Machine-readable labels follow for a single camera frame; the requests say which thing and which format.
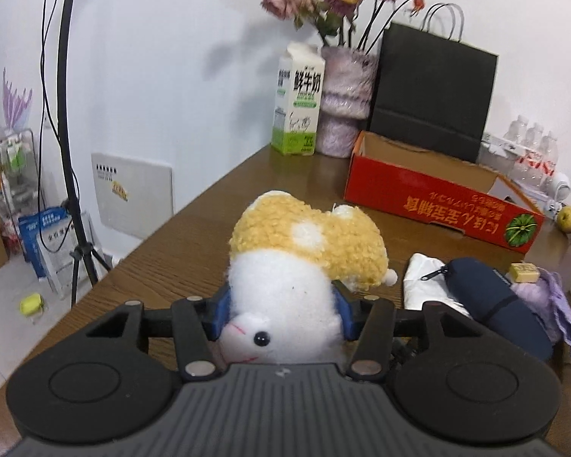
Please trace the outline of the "red cardboard box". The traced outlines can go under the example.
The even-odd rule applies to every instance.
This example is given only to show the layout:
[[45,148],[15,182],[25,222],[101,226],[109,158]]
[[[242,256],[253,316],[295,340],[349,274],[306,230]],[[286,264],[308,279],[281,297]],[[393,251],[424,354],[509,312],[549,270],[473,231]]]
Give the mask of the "red cardboard box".
[[343,198],[519,254],[530,250],[545,223],[500,173],[367,131],[352,150]]

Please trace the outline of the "small white fan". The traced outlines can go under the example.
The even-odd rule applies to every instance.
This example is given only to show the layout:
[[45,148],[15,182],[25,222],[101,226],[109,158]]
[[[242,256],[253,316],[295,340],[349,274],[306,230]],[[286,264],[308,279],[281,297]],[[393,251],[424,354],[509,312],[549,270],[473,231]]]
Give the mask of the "small white fan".
[[545,193],[556,202],[564,201],[571,195],[571,182],[565,173],[555,171],[545,180]]

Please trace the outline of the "milk carton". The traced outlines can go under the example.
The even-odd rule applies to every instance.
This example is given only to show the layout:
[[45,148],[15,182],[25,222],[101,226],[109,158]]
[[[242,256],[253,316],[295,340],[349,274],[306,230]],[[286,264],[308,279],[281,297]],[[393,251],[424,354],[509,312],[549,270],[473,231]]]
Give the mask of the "milk carton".
[[325,60],[315,45],[287,45],[279,59],[271,136],[280,154],[314,153],[324,74]]

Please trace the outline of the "purple textured vase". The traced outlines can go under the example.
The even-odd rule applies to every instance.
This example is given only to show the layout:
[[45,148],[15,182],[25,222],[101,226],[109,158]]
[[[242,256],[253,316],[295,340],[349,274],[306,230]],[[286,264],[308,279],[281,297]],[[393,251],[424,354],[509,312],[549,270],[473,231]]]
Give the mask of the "purple textured vase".
[[348,158],[370,114],[377,57],[346,46],[324,46],[322,57],[326,67],[316,151]]

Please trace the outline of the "yellow soap block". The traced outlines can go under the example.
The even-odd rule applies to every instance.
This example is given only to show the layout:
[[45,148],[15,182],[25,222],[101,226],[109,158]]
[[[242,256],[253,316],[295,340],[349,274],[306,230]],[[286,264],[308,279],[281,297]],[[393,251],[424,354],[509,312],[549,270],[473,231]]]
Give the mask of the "yellow soap block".
[[541,273],[533,263],[515,262],[509,266],[509,277],[514,283],[533,284],[540,276]]

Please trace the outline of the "dried rose bouquet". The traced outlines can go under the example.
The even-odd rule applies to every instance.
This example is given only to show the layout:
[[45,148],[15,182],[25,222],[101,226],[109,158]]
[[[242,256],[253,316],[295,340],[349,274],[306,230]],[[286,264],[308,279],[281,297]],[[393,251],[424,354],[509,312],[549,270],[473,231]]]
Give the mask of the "dried rose bouquet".
[[413,18],[425,9],[425,0],[261,0],[266,13],[292,22],[296,29],[306,24],[313,26],[323,45],[334,37],[339,46],[365,54],[378,42],[370,34],[388,4],[392,6],[391,13],[378,34],[391,26],[398,13],[405,11]]

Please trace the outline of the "green yellow apple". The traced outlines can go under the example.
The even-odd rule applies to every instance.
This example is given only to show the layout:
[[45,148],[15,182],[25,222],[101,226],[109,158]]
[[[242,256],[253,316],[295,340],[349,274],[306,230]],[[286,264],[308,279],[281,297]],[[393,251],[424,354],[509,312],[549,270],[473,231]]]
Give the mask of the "green yellow apple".
[[571,234],[571,206],[565,205],[558,211],[556,216],[556,226],[565,234]]

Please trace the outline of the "purple cloth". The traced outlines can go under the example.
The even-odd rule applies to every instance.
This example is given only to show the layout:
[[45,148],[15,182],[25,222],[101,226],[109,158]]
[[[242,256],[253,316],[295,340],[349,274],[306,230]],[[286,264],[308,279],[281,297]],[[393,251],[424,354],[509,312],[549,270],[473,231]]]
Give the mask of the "purple cloth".
[[536,283],[518,284],[511,280],[510,287],[542,323],[552,345],[564,342],[571,355],[571,305],[563,291],[560,275],[544,268],[538,270],[541,276]]

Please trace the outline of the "yellow white plush toy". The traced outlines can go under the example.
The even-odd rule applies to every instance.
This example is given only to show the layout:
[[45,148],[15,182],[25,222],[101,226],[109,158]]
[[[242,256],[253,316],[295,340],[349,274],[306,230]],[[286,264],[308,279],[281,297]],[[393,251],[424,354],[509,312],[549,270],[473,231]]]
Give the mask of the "yellow white plush toy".
[[284,191],[260,195],[230,238],[230,314],[217,340],[223,361],[343,361],[336,281],[352,292],[396,284],[374,221],[347,204],[321,211]]

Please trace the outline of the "blue white package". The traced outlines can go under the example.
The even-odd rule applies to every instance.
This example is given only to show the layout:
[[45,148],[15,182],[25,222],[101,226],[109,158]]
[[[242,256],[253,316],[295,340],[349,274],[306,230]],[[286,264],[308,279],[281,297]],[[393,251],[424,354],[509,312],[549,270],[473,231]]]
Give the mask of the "blue white package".
[[56,253],[65,241],[67,231],[59,232],[59,224],[69,224],[70,215],[64,208],[54,206],[18,219],[19,236],[26,262],[33,266],[37,278],[45,278],[41,251]]

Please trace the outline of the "water bottle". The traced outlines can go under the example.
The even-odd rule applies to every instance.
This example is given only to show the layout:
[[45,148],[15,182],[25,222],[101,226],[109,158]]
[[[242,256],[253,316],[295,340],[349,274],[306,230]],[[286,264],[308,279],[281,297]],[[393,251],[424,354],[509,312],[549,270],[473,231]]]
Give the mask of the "water bottle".
[[523,146],[528,150],[538,151],[544,136],[544,127],[538,123],[534,123],[526,130],[525,138],[522,142]]
[[517,116],[516,119],[509,124],[509,129],[503,134],[503,139],[513,144],[522,144],[526,136],[527,126],[528,119],[522,115]]
[[557,136],[552,131],[542,138],[538,151],[541,154],[538,162],[539,183],[545,184],[553,178],[559,158]]

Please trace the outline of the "yellow green floor object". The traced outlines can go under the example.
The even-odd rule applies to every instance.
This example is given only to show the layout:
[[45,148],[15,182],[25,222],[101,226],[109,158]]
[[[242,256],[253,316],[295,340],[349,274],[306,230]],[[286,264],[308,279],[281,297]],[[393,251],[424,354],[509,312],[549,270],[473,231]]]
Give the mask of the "yellow green floor object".
[[33,317],[42,314],[44,310],[44,299],[40,293],[32,293],[22,298],[19,302],[19,312],[24,317]]

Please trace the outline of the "white cloth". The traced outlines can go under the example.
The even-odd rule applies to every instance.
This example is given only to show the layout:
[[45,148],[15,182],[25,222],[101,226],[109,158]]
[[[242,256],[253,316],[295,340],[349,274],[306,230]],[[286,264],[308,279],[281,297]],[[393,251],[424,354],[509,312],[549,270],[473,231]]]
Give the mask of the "white cloth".
[[421,310],[425,302],[438,301],[470,317],[468,310],[448,291],[445,277],[439,273],[444,266],[439,259],[421,253],[410,257],[402,281],[406,310]]

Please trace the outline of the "black paper shopping bag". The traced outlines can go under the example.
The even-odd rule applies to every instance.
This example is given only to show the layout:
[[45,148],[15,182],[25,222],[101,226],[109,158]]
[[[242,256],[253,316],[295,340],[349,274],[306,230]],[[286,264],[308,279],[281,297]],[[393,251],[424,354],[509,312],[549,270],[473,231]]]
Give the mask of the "black paper shopping bag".
[[367,130],[474,163],[498,57],[402,24],[384,31]]

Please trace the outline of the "navy blue pouch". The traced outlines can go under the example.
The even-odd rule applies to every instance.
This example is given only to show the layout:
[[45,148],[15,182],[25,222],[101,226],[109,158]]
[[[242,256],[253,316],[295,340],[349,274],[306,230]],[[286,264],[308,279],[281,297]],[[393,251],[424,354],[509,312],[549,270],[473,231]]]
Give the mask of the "navy blue pouch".
[[542,361],[552,357],[544,324],[499,271],[474,258],[458,258],[445,265],[443,275],[448,291],[477,323]]

